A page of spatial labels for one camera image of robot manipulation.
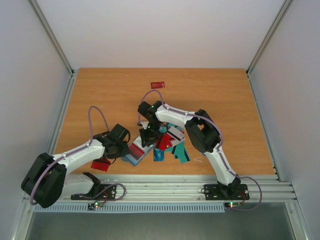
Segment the teal leather card holder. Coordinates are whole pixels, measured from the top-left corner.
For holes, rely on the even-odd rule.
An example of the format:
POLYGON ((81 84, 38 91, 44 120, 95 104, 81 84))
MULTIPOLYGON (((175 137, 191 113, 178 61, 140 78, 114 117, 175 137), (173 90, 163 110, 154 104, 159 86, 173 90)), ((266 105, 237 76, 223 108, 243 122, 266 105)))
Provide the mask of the teal leather card holder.
POLYGON ((142 146, 142 139, 140 136, 134 139, 132 143, 129 144, 129 153, 123 156, 121 159, 123 162, 130 163, 132 166, 137 166, 143 158, 145 158, 148 153, 155 147, 155 144, 150 146, 142 146))

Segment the red card black stripe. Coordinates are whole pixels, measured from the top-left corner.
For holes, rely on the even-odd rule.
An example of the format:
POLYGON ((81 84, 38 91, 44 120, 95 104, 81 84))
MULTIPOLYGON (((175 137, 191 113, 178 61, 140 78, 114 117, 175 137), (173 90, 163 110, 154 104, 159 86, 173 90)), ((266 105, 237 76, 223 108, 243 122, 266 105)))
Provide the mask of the red card black stripe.
POLYGON ((129 154, 135 159, 135 160, 139 160, 140 158, 143 157, 143 155, 145 154, 145 152, 140 149, 137 145, 135 145, 134 143, 132 143, 131 145, 128 146, 129 149, 129 154))

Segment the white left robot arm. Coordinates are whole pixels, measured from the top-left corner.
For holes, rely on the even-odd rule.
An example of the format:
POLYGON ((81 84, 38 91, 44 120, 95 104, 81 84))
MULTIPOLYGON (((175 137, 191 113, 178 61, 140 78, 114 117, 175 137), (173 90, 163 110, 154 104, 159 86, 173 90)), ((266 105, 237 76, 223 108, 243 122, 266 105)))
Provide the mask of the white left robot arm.
POLYGON ((129 153, 131 133, 120 124, 112 130, 96 134, 86 143, 63 153, 37 156, 21 183, 32 206, 48 208, 60 197, 78 195, 82 199, 97 200, 105 189, 100 180, 89 172, 70 177, 70 174, 88 162, 108 161, 129 153))

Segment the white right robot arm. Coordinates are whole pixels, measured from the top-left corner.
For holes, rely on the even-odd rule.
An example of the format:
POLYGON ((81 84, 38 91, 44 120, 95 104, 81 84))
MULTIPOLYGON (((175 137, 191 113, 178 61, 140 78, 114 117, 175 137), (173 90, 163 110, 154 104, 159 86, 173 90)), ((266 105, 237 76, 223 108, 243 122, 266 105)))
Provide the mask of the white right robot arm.
POLYGON ((158 100, 153 105, 143 101, 137 111, 148 121, 147 126, 139 130, 143 147, 156 143, 162 137, 162 123, 181 127, 192 146, 209 160, 221 194, 225 198, 232 198, 238 193, 241 180, 236 177, 222 149, 224 137, 205 110, 185 111, 158 100))

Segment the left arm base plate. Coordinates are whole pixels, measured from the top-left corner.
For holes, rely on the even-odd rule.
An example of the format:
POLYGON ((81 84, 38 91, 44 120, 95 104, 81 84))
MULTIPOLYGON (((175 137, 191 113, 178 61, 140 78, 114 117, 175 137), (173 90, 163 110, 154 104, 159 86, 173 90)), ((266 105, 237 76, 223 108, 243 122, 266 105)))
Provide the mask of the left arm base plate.
POLYGON ((101 184, 97 191, 90 191, 89 193, 80 193, 71 195, 70 199, 73 201, 89 201, 89 200, 115 200, 117 193, 116 184, 101 184))

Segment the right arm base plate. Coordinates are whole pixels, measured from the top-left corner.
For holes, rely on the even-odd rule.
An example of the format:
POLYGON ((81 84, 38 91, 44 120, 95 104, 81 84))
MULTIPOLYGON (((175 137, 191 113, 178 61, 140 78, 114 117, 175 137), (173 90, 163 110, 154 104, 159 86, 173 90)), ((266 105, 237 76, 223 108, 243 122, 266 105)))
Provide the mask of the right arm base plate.
POLYGON ((242 201, 249 200, 249 190, 246 184, 240 184, 235 190, 228 190, 220 187, 218 184, 205 184, 201 193, 207 201, 242 201))

